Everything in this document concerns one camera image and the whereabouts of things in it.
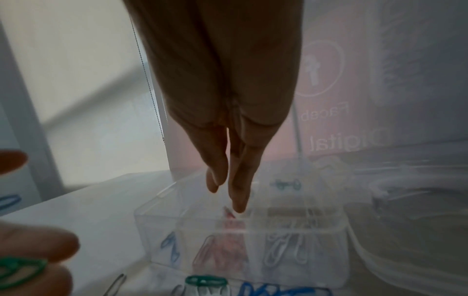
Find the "white tabletop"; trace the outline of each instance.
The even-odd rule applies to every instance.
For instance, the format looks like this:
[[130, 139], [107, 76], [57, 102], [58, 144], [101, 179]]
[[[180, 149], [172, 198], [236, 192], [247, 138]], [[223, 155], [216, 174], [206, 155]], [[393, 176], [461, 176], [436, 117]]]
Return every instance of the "white tabletop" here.
[[[80, 251], [65, 263], [73, 275], [74, 296], [100, 296], [122, 272], [129, 278], [118, 296], [167, 296], [175, 285], [183, 283], [186, 275], [147, 262], [133, 212], [172, 182], [169, 171], [125, 175], [2, 219], [58, 226], [79, 236]], [[351, 245], [350, 264], [350, 279], [344, 288], [334, 291], [335, 295], [420, 295], [391, 286], [372, 275]]]

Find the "human hand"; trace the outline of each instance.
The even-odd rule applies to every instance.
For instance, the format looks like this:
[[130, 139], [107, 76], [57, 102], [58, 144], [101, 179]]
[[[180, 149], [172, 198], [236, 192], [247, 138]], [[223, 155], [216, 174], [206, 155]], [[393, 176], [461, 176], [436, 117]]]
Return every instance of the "human hand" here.
[[34, 227], [0, 221], [0, 258], [47, 259], [49, 264], [37, 277], [0, 291], [0, 296], [67, 296], [72, 291], [70, 272], [58, 262], [79, 248], [76, 235], [49, 227]]
[[[124, 0], [167, 111], [243, 212], [265, 147], [288, 115], [301, 52], [301, 0]], [[231, 142], [230, 166], [226, 156]]]

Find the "white table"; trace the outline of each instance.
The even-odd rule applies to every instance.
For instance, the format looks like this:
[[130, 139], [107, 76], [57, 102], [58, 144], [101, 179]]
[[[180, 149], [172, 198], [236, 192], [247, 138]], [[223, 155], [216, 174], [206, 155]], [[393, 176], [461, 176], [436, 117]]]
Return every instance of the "white table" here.
[[[133, 211], [169, 186], [169, 171], [130, 174], [90, 186], [4, 216], [10, 222], [58, 226], [76, 233], [78, 254], [65, 264], [74, 279], [74, 296], [100, 296], [117, 275], [128, 280], [118, 296], [168, 296], [183, 273], [151, 266], [140, 243]], [[334, 291], [339, 296], [419, 296], [372, 275], [350, 247], [351, 277]]]

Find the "clear plastic container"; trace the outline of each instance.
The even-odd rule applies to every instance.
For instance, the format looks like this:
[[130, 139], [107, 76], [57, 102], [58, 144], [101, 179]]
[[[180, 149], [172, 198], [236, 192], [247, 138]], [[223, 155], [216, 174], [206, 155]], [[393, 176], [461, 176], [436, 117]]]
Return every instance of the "clear plastic container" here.
[[418, 164], [382, 174], [368, 190], [372, 203], [345, 205], [367, 268], [426, 295], [468, 295], [466, 170]]
[[241, 215], [230, 210], [225, 187], [208, 192], [202, 172], [174, 183], [135, 212], [148, 257], [189, 274], [283, 285], [344, 285], [349, 260], [343, 209], [323, 202], [332, 199], [326, 192], [308, 191], [313, 178], [305, 182], [304, 174], [291, 180], [286, 176], [255, 182]]

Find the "circle logo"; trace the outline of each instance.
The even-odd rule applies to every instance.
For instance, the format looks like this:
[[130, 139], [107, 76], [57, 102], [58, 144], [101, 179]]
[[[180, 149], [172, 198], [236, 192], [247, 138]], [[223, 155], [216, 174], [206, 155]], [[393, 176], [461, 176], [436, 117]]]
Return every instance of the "circle logo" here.
[[296, 94], [313, 98], [329, 91], [345, 69], [341, 46], [329, 40], [316, 40], [302, 48]]

